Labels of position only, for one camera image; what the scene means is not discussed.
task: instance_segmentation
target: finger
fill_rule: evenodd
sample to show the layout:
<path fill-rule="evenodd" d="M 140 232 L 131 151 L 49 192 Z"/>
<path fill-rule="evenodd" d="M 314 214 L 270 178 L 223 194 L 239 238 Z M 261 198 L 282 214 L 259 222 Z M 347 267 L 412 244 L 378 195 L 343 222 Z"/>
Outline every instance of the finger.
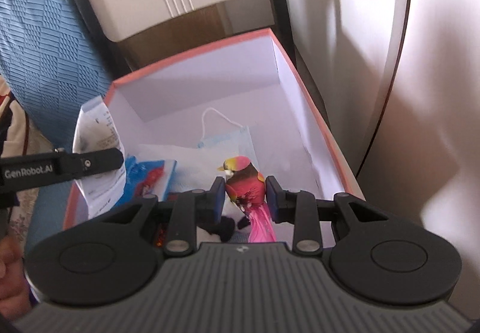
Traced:
<path fill-rule="evenodd" d="M 0 279 L 0 299 L 19 295 L 25 290 L 25 285 L 26 279 L 23 277 L 23 264 L 21 260 L 17 260 L 15 263 L 7 265 L 6 274 Z"/>
<path fill-rule="evenodd" d="M 19 295 L 0 301 L 0 313 L 10 320 L 14 321 L 32 309 L 30 299 L 28 298 L 28 290 L 22 291 Z"/>
<path fill-rule="evenodd" d="M 5 265 L 8 265 L 21 258 L 22 249 L 16 237 L 10 235 L 5 236 L 0 241 L 0 260 L 2 260 Z"/>

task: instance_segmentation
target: pink bird figurine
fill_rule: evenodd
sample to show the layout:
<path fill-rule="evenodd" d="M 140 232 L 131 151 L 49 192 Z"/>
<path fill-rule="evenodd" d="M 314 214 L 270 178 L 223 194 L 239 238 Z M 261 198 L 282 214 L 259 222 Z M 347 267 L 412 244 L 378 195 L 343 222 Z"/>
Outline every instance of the pink bird figurine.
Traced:
<path fill-rule="evenodd" d="M 275 242 L 275 232 L 265 203 L 265 178 L 245 156 L 232 157 L 218 170 L 225 171 L 226 193 L 251 223 L 249 242 Z"/>

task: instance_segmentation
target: blue package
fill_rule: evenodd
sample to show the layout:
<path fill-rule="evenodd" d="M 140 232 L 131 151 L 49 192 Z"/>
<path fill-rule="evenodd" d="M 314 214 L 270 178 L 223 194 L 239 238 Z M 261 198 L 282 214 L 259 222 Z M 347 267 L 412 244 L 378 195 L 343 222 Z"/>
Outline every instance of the blue package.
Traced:
<path fill-rule="evenodd" d="M 172 164 L 170 164 L 170 162 L 166 164 L 165 160 L 137 163 L 135 156 L 127 157 L 125 159 L 126 182 L 123 195 L 114 207 L 128 203 L 135 197 L 141 197 L 151 193 L 156 193 L 159 201 L 164 200 L 168 194 L 170 179 L 175 165 L 176 161 L 173 161 Z M 161 185 L 161 187 L 160 191 L 156 188 L 154 192 L 156 184 Z"/>

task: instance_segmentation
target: blue textured fabric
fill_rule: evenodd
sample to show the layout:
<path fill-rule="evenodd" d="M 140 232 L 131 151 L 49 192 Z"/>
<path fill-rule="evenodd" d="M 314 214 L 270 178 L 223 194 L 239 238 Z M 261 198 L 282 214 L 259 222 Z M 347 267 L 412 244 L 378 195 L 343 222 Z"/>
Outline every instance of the blue textured fabric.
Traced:
<path fill-rule="evenodd" d="M 35 125 L 71 150 L 80 106 L 110 80 L 73 0 L 0 0 L 0 74 Z"/>

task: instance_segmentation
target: screw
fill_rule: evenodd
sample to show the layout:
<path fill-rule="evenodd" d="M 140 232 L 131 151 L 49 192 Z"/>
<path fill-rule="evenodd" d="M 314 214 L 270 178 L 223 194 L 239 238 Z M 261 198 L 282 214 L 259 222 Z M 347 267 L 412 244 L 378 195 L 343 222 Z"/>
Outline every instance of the screw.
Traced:
<path fill-rule="evenodd" d="M 320 249 L 320 244 L 312 239 L 303 239 L 297 242 L 297 249 L 300 252 L 316 252 Z"/>
<path fill-rule="evenodd" d="M 188 250 L 190 244 L 182 239 L 174 239 L 166 245 L 166 249 L 173 253 L 182 253 Z"/>

